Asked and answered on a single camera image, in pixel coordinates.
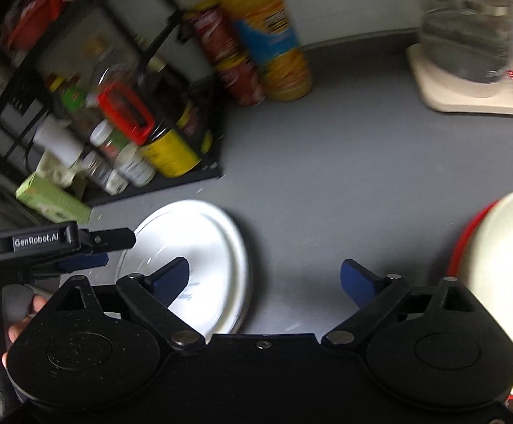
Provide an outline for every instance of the spice rack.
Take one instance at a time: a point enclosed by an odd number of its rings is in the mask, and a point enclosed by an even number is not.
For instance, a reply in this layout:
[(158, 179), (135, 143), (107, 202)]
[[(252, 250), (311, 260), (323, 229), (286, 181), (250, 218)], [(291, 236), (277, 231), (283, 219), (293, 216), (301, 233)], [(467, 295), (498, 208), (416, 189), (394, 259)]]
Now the spice rack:
[[(173, 33), (176, 28), (182, 23), (183, 12), (180, 9), (176, 0), (164, 0), (164, 2), (174, 8), (174, 13), (168, 18), (166, 27), (159, 33), (155, 40), (146, 49), (143, 49), (136, 41), (136, 35), (133, 31), (117, 16), (116, 12), (110, 6), (108, 0), (74, 0), (71, 2), (60, 16), (52, 22), (46, 32), (38, 39), (34, 47), (27, 53), (21, 64), (13, 72), (13, 75), (0, 95), (0, 126), (5, 129), (7, 134), (13, 138), (13, 145), (4, 156), (2, 164), (9, 165), (7, 159), (11, 156), (14, 149), (18, 146), (25, 149), (25, 166), (28, 172), (31, 172), (27, 164), (27, 155), (32, 148), (32, 143), (24, 145), (23, 141), (27, 134), (34, 128), (41, 118), (52, 112), (52, 97), (44, 85), (41, 76), (36, 72), (35, 66), (49, 46), (62, 34), (62, 32), (73, 23), (86, 9), (92, 5), (99, 8), (102, 14), (109, 20), (119, 34), (125, 39), (129, 47), (139, 56), (138, 70), (144, 70), (148, 62), (154, 57), (164, 41)], [(97, 206), (107, 204), (109, 202), (118, 201), (120, 199), (137, 196), (144, 193), (159, 191), (165, 188), (171, 188), (182, 184), (187, 184), (195, 181), (201, 181), (208, 178), (217, 178), (222, 176), (221, 166), (219, 164), (220, 153), (220, 137), (221, 129), (220, 122), (223, 113), (223, 94), (219, 82), (213, 77), (209, 81), (203, 83), (193, 84), (190, 87), (190, 96), (195, 101), (196, 105), (201, 110), (201, 126), (203, 132), (207, 129), (213, 131), (214, 143), (207, 154), (201, 152), (201, 148), (195, 145), (187, 135), (176, 127), (172, 121), (167, 122), (168, 127), (178, 134), (186, 144), (197, 154), (200, 163), (190, 172), (176, 178), (165, 178), (160, 174), (148, 185), (141, 188), (132, 187), (129, 185), (125, 191), (119, 195), (110, 196), (100, 191), (89, 187), (84, 193), (83, 202), (89, 206)], [(145, 97), (149, 102), (154, 101), (152, 97)], [(31, 104), (38, 100), (42, 104), (42, 108), (30, 120), (28, 125), (22, 132), (15, 134), (11, 129), (6, 129), (2, 122), (2, 115), (8, 104), (11, 104), (24, 114)], [(19, 172), (14, 174), (14, 181), (18, 182), (19, 178), (24, 176)]]

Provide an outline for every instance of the gray table surface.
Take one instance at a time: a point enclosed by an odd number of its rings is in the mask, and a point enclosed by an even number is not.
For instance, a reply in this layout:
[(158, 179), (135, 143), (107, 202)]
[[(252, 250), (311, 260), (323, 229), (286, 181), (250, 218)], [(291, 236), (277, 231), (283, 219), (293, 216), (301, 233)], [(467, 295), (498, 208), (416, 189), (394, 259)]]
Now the gray table surface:
[[(93, 210), (97, 229), (134, 229), (180, 199), (228, 212), (255, 276), (245, 333), (323, 335), (352, 315), (347, 258), (435, 282), (466, 222), (513, 191), (513, 118), (428, 109), (403, 54), (330, 52), (312, 66), (307, 97), (227, 113), (222, 179)], [(113, 283), (118, 259), (92, 282)]]

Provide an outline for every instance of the bottle cap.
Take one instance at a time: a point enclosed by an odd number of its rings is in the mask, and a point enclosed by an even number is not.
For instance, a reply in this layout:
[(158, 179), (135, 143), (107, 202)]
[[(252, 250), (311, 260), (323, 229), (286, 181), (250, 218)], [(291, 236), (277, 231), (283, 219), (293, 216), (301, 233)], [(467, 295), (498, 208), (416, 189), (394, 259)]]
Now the bottle cap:
[(72, 167), (83, 151), (80, 142), (68, 129), (49, 116), (35, 132), (34, 142), (54, 154), (66, 167)]
[(63, 78), (62, 76), (54, 76), (54, 75), (50, 75), (46, 82), (45, 82), (45, 85), (48, 87), (48, 90), (50, 92), (55, 92), (61, 85), (62, 83), (66, 82), (66, 79)]
[(99, 123), (90, 135), (90, 143), (93, 146), (99, 146), (105, 142), (113, 132), (113, 126), (108, 120)]

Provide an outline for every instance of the red package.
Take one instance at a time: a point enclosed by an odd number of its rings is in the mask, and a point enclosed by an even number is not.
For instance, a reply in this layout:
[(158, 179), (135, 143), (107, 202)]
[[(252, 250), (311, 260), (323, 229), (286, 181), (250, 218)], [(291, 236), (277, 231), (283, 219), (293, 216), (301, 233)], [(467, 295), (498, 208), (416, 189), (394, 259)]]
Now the red package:
[(193, 25), (205, 55), (213, 64), (218, 64), (240, 52), (233, 28), (218, 5), (200, 6), (198, 11), (186, 14)]
[(246, 53), (220, 62), (215, 69), (225, 88), (239, 105), (256, 105), (266, 97), (258, 70)]

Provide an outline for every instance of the finger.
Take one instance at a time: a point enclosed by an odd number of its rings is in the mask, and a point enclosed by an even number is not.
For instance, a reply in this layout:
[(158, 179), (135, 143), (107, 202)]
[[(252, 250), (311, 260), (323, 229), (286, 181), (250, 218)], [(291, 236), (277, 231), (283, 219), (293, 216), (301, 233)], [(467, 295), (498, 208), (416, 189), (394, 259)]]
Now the finger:
[(27, 327), (27, 325), (29, 325), (31, 320), (31, 317), (27, 316), (21, 322), (14, 323), (9, 327), (7, 334), (9, 335), (11, 342), (15, 342), (15, 340), (19, 338), (19, 335), (21, 335), (21, 332)]
[(35, 313), (38, 313), (41, 309), (43, 309), (43, 306), (47, 303), (47, 300), (44, 296), (41, 295), (35, 295), (35, 297), (32, 299), (32, 310)]

